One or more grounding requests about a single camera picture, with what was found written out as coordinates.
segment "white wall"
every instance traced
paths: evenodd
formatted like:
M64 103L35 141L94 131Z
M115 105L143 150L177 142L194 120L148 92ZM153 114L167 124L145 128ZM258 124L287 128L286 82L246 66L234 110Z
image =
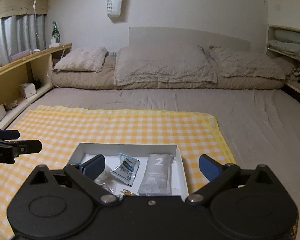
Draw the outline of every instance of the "white wall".
M268 0L268 23L300 29L300 0Z
M116 51L129 45L129 27L177 27L220 33L251 41L264 52L267 5L264 0L130 0L125 22L106 16L106 0L49 0L46 37L58 23L63 43L73 48L105 46Z

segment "open cardboard tray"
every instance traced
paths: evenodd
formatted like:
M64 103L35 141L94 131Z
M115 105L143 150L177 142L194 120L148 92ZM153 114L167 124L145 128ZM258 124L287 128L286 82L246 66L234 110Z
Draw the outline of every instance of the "open cardboard tray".
M132 187L117 181L115 195L127 189L137 194L143 175L146 170L149 154L170 154L174 156L172 162L171 189L172 195L180 195L182 200L188 197L188 187L182 158L177 145L134 145L134 144L100 144L100 143L79 143L68 164L85 163L98 154L102 154L106 159L106 165L111 169L120 165L119 153L134 157L140 161Z

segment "green glass bottle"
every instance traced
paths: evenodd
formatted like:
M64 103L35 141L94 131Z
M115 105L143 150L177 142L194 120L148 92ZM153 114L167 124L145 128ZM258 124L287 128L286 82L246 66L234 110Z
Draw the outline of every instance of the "green glass bottle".
M56 22L53 22L53 31L52 31L52 37L55 38L56 42L61 42L60 41L60 33L58 30L58 26Z

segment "bottle label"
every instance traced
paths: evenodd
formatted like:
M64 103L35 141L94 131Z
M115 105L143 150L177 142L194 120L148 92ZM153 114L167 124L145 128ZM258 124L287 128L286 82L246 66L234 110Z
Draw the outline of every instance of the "bottle label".
M55 34L53 35L53 38L56 40L56 43L60 42L60 36L59 36L58 33L55 33Z

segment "headboard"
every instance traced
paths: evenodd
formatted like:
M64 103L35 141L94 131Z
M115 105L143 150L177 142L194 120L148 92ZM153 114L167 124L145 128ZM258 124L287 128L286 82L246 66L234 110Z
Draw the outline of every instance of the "headboard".
M217 33L168 27L131 27L129 28L129 45L161 41L187 41L208 49L210 45L223 46L239 51L250 51L250 41Z

